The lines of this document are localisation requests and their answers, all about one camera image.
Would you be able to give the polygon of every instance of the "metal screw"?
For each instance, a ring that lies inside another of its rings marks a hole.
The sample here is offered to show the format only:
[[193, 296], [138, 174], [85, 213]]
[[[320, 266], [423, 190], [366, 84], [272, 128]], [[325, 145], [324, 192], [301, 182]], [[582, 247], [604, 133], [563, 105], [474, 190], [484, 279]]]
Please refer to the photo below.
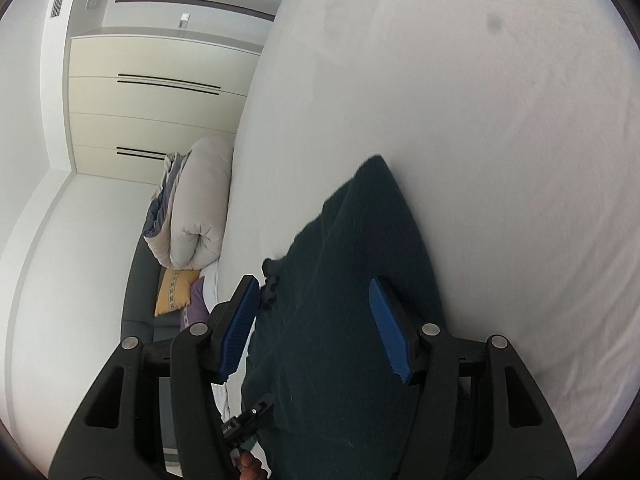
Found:
[[502, 337], [501, 335], [494, 335], [491, 338], [491, 344], [494, 345], [496, 348], [502, 349], [502, 348], [507, 348], [507, 346], [509, 345], [509, 342], [505, 337]]
[[425, 323], [422, 326], [422, 333], [424, 335], [438, 335], [440, 333], [440, 327], [433, 323]]
[[209, 330], [209, 327], [206, 323], [196, 323], [195, 325], [191, 325], [189, 327], [189, 332], [191, 332], [191, 335], [202, 335], [207, 333], [207, 330]]
[[136, 346], [138, 346], [138, 338], [134, 337], [134, 336], [130, 336], [127, 337], [123, 342], [122, 342], [122, 347], [125, 350], [133, 350]]

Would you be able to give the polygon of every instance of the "white bed sheet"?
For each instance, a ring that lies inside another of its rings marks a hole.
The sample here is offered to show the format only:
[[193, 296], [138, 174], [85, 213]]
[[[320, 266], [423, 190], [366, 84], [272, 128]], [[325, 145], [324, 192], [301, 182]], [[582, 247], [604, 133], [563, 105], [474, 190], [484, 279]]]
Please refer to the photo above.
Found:
[[514, 343], [582, 471], [640, 386], [640, 53], [613, 4], [284, 0], [236, 137], [220, 298], [375, 153], [449, 329]]
[[[218, 264], [220, 260], [217, 259], [204, 267], [200, 271], [200, 277], [204, 278], [202, 283], [202, 299], [207, 307], [209, 313], [218, 304]], [[220, 412], [222, 422], [226, 422], [231, 418], [231, 410], [229, 407], [229, 394], [228, 388], [225, 384], [212, 384], [211, 389], [213, 391], [213, 400], [216, 403], [216, 407]]]

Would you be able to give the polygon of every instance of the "purple cushion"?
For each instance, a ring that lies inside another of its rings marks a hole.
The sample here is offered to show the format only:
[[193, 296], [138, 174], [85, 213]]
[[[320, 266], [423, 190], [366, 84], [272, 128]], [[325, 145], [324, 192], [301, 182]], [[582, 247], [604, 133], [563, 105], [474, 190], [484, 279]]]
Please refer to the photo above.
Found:
[[202, 296], [203, 285], [204, 278], [197, 279], [191, 285], [191, 303], [180, 312], [180, 331], [190, 327], [192, 324], [204, 323], [209, 317], [209, 311]]

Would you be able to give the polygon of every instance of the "human hand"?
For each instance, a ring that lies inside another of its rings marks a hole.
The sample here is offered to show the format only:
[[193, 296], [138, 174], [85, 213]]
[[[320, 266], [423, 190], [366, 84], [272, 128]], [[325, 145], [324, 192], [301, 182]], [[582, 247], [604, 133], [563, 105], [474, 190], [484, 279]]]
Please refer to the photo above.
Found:
[[244, 467], [240, 480], [267, 480], [267, 472], [262, 469], [262, 462], [248, 451], [243, 451], [240, 458], [234, 462], [239, 462]]

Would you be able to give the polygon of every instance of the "light switch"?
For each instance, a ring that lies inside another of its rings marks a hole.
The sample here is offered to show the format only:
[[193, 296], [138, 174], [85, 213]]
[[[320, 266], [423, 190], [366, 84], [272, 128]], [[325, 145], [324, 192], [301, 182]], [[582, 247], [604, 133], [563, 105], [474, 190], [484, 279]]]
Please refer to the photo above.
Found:
[[178, 28], [187, 28], [187, 23], [189, 23], [190, 17], [190, 12], [183, 12], [182, 16], [180, 17], [180, 23], [178, 23]]

